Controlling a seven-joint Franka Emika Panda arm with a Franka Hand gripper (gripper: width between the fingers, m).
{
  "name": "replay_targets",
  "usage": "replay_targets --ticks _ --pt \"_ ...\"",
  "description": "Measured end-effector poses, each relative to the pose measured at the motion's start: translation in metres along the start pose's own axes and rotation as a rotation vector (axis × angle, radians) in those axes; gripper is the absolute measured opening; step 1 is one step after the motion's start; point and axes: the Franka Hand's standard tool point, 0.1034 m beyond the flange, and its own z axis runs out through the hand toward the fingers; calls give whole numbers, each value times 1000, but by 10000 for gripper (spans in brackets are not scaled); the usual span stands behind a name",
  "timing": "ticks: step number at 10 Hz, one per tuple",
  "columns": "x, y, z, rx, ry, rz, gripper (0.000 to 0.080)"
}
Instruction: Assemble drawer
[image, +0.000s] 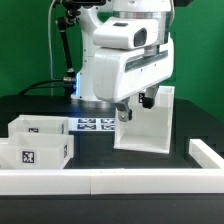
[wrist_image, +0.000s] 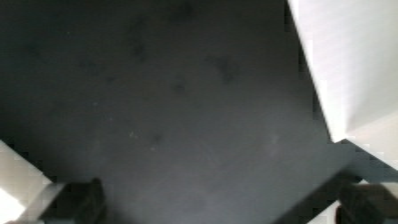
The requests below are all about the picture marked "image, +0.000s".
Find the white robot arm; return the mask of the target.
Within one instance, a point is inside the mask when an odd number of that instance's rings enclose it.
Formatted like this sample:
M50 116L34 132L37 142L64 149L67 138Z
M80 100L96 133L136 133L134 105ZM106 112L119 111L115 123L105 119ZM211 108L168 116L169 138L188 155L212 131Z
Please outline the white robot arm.
M114 104L123 122L132 119L132 95L141 92L142 106L150 109L159 83L172 75L173 19L173 0L101 0L81 10L93 94Z

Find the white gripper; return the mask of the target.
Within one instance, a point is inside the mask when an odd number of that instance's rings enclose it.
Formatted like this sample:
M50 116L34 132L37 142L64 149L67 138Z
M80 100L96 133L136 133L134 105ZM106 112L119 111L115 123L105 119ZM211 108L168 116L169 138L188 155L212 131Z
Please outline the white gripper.
M132 119L128 97L147 88L142 105L151 109L155 105L158 83L172 75L173 67L171 38L154 56L145 56L143 48L132 51L99 48L94 57L93 91L98 99L116 103L118 119L128 122Z

